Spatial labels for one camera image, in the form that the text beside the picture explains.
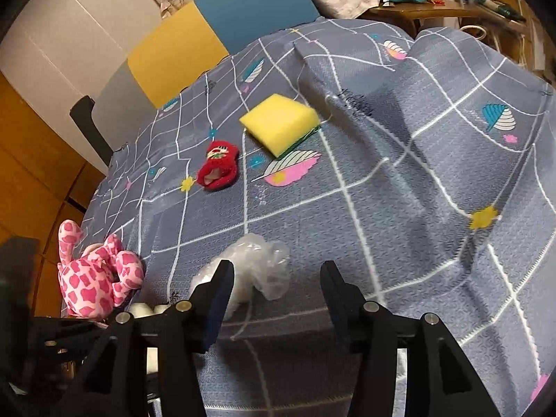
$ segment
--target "pink leaf print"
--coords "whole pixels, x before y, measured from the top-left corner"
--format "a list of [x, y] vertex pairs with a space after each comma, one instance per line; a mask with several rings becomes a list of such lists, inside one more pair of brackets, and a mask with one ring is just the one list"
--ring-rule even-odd
[[284, 187], [307, 174], [320, 156], [313, 150], [294, 150], [283, 159], [271, 162], [262, 178], [273, 187]]

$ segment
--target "white wall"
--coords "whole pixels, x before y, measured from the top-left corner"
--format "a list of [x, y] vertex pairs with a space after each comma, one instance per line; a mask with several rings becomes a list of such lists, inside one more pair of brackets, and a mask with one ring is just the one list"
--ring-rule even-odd
[[95, 100], [159, 23], [154, 0], [31, 0], [0, 44], [0, 71], [58, 135], [106, 172], [69, 110], [84, 95]]

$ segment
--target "chair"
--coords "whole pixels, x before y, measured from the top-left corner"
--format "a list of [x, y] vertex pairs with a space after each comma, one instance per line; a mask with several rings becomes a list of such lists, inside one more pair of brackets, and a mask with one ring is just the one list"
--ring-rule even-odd
[[96, 102], [86, 96], [70, 116], [108, 164], [157, 108], [224, 57], [318, 16], [311, 0], [194, 0], [135, 47]]

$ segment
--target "wooden cabinet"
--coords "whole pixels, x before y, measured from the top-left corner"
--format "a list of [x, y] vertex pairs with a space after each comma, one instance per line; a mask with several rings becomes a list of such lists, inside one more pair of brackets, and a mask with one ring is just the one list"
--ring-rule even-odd
[[39, 240], [29, 296], [36, 315], [59, 315], [58, 227], [82, 222], [103, 178], [0, 74], [0, 243], [14, 235]]

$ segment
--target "metal screw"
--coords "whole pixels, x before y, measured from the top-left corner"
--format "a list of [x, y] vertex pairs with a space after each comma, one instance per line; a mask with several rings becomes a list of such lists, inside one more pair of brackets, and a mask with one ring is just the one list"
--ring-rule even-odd
[[367, 301], [363, 304], [363, 310], [365, 312], [378, 312], [380, 306], [374, 301]]
[[180, 301], [176, 304], [176, 309], [179, 312], [187, 312], [188, 310], [191, 310], [192, 307], [193, 304], [188, 300]]
[[440, 321], [440, 319], [438, 318], [438, 315], [435, 314], [435, 313], [427, 313], [425, 315], [425, 321], [429, 325], [435, 325], [436, 323], [438, 323]]
[[116, 321], [118, 323], [120, 323], [121, 325], [123, 325], [124, 323], [127, 323], [131, 318], [131, 315], [128, 312], [122, 312], [119, 313], [118, 315], [116, 315]]

